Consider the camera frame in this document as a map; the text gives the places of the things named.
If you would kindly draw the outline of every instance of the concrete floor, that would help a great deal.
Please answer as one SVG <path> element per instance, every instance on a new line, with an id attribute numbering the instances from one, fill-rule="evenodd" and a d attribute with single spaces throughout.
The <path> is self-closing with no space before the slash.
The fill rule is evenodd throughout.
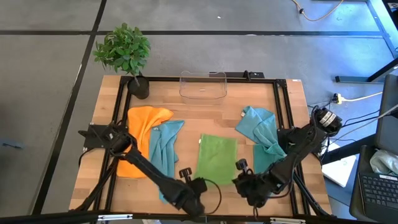
<path id="1" fill-rule="evenodd" d="M 100 0 L 3 0 L 0 30 L 91 30 Z M 300 0 L 312 17 L 336 2 Z M 108 1 L 99 25 L 111 30 L 127 22 L 142 30 L 304 30 L 377 31 L 363 2 L 345 2 L 330 17 L 308 22 L 289 1 Z M 269 78 L 303 81 L 308 104 L 329 100 L 333 93 L 356 98 L 382 91 L 382 85 L 340 84 L 335 75 L 369 76 L 393 58 L 380 37 L 276 37 L 151 35 L 151 57 L 144 75 L 192 72 L 264 72 Z M 0 36 L 0 136 L 25 144 L 22 150 L 0 146 L 0 216 L 30 213 L 32 200 L 61 122 L 88 36 Z M 78 171 L 83 138 L 93 114 L 103 71 L 90 57 L 65 142 L 45 201 L 44 213 L 68 209 Z M 380 96 L 332 105 L 343 119 L 376 111 Z M 349 131 L 342 130 L 340 135 Z M 375 132 L 376 124 L 346 139 Z M 333 202 L 334 213 L 342 207 Z"/>

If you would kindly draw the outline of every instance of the teal towel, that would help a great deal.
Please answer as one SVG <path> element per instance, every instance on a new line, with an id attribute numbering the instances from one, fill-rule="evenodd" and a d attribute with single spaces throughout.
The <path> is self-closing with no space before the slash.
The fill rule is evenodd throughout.
<path id="1" fill-rule="evenodd" d="M 254 172 L 258 174 L 283 159 L 286 153 L 278 145 L 275 115 L 272 112 L 247 106 L 243 113 L 236 130 L 257 143 L 253 147 L 253 158 Z"/>
<path id="2" fill-rule="evenodd" d="M 174 142 L 183 124 L 184 121 L 168 121 L 153 127 L 150 132 L 149 160 L 168 177 L 174 177 L 174 163 L 178 161 Z M 166 203 L 160 191 L 159 198 Z"/>

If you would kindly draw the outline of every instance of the clear plastic container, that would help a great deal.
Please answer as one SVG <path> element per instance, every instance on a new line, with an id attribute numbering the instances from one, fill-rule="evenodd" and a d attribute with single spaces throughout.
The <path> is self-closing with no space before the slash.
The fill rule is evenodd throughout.
<path id="1" fill-rule="evenodd" d="M 218 105 L 227 94 L 224 72 L 190 73 L 180 76 L 180 95 L 186 104 Z"/>

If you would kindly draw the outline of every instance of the wooden table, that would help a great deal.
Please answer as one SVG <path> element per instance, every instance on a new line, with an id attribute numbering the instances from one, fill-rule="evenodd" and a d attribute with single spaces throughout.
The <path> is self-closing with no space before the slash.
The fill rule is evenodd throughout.
<path id="1" fill-rule="evenodd" d="M 119 81 L 120 76 L 104 76 L 93 115 L 92 122 L 94 124 L 109 124 L 111 122 Z M 302 83 L 300 80 L 287 80 L 287 87 L 294 124 L 297 127 L 304 126 L 308 123 L 309 118 Z M 183 119 L 185 121 L 175 143 L 175 152 L 179 157 L 179 161 L 175 164 L 175 178 L 179 178 L 178 171 L 186 167 L 191 167 L 192 172 L 195 173 L 199 151 L 198 140 L 201 133 L 236 138 L 238 140 L 237 159 L 246 158 L 249 167 L 253 167 L 252 145 L 254 143 L 238 133 L 234 128 L 241 120 L 242 109 L 247 105 L 255 108 L 265 108 L 276 114 L 272 85 L 263 83 L 229 83 L 228 94 L 223 103 L 221 105 L 206 106 L 182 103 L 178 88 L 179 82 L 151 82 L 150 96 L 147 99 L 138 100 L 133 96 L 131 100 L 131 106 L 151 105 L 164 107 L 174 112 L 172 120 Z M 124 90 L 121 105 L 124 105 L 126 94 L 127 90 Z M 280 90 L 279 95 L 283 97 L 282 90 Z M 123 107 L 121 106 L 119 118 L 121 118 L 122 110 Z M 285 126 L 288 127 L 283 103 L 282 111 L 284 112 Z M 100 175 L 103 155 L 104 149 L 94 149 L 83 157 L 70 209 L 79 206 L 96 185 Z M 310 154 L 303 160 L 302 166 L 306 186 L 322 208 L 331 213 L 325 181 L 323 180 L 318 159 Z M 212 211 L 219 200 L 217 189 L 211 185 L 208 188 L 209 190 L 201 196 L 206 212 Z M 296 189 L 298 210 L 303 213 L 300 191 L 297 187 Z M 104 208 L 107 190 L 108 188 L 105 187 L 100 208 Z M 221 191 L 223 199 L 215 215 L 252 215 L 252 207 L 248 205 L 245 198 L 241 198 L 236 193 L 233 184 L 221 186 Z M 178 211 L 173 206 L 162 203 L 159 200 L 157 186 L 148 178 L 128 179 L 118 177 L 116 179 L 111 211 L 184 214 L 183 210 Z M 287 196 L 268 200 L 266 205 L 260 208 L 258 212 L 259 216 L 291 216 L 290 198 Z"/>

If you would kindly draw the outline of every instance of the potted plant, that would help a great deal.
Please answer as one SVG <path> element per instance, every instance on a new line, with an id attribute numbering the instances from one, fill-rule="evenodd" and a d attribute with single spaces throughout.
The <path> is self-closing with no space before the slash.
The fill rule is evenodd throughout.
<path id="1" fill-rule="evenodd" d="M 127 84 L 130 94 L 139 99 L 149 96 L 149 80 L 142 75 L 140 67 L 144 68 L 147 63 L 150 43 L 137 27 L 132 30 L 123 23 L 121 27 L 106 34 L 103 44 L 95 42 L 95 47 L 94 61 L 101 62 L 104 69 L 109 66 L 115 72 L 122 70 L 134 77 Z"/>

